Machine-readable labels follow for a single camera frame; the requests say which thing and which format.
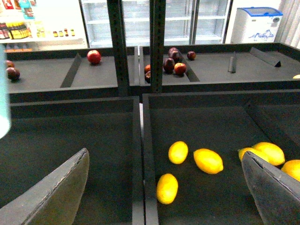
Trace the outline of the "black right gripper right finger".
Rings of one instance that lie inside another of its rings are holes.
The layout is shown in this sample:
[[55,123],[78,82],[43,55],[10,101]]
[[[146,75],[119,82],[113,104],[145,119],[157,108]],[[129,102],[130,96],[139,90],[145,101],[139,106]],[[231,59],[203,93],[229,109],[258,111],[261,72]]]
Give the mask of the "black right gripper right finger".
[[241,162],[244,177],[265,225],[300,223],[300,182],[247,151]]

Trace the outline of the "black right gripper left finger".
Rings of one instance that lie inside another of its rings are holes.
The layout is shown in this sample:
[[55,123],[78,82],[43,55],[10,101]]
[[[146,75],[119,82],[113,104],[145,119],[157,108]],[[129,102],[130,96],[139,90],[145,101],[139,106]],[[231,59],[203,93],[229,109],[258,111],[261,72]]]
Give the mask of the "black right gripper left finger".
[[89,152],[81,149],[0,209],[2,225],[73,224],[87,182]]

